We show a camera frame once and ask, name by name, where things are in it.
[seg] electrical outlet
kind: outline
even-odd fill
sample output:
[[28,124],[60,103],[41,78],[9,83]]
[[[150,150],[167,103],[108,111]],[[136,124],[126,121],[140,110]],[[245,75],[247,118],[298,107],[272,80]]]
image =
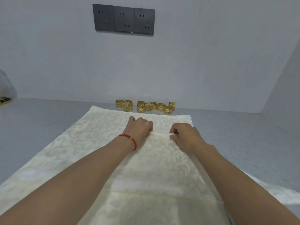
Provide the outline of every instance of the electrical outlet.
[[134,8],[114,6],[115,31],[134,32]]
[[134,8],[134,33],[154,34],[154,9]]
[[112,5],[93,4],[95,29],[99,31],[114,31],[115,21]]

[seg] white wall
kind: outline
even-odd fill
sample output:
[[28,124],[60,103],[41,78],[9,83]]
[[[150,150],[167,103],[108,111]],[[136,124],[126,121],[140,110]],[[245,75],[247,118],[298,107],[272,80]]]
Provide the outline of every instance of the white wall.
[[279,128],[300,137],[300,40],[279,77],[262,114]]
[[[154,36],[99,33],[92,4],[156,10]],[[0,0],[19,97],[260,112],[300,36],[300,0]]]

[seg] red bracelet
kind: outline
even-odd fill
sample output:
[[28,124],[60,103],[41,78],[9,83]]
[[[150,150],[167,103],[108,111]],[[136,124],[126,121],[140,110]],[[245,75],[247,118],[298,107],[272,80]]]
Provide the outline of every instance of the red bracelet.
[[119,136],[125,136],[125,137],[128,137],[128,138],[132,139],[132,141],[134,143],[134,146],[135,146],[135,148],[133,149],[133,151],[137,149],[137,143],[135,142],[135,140],[131,136],[129,136],[127,134],[121,134]]

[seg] left hand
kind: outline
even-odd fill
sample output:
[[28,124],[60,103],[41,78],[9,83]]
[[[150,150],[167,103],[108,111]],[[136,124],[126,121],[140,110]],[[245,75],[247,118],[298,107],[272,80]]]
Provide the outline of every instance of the left hand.
[[131,136],[139,147],[146,140],[148,131],[153,130],[153,122],[143,118],[135,120],[133,116],[129,117],[129,121],[122,134]]

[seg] damask pattern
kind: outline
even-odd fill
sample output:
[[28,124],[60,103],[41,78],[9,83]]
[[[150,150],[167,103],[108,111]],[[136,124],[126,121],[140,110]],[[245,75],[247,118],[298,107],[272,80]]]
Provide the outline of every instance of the damask pattern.
[[[169,139],[173,123],[192,125],[189,115],[127,113],[95,106],[0,186],[0,214],[72,163],[109,143],[122,133],[130,115],[153,121],[153,132],[118,166],[82,220],[89,222],[83,224],[186,224],[182,218],[189,219],[189,224],[205,220],[228,224],[223,202],[200,163]],[[293,203],[300,203],[299,193],[253,179],[279,196],[282,203],[289,204],[291,197]],[[133,212],[126,205],[134,207]]]

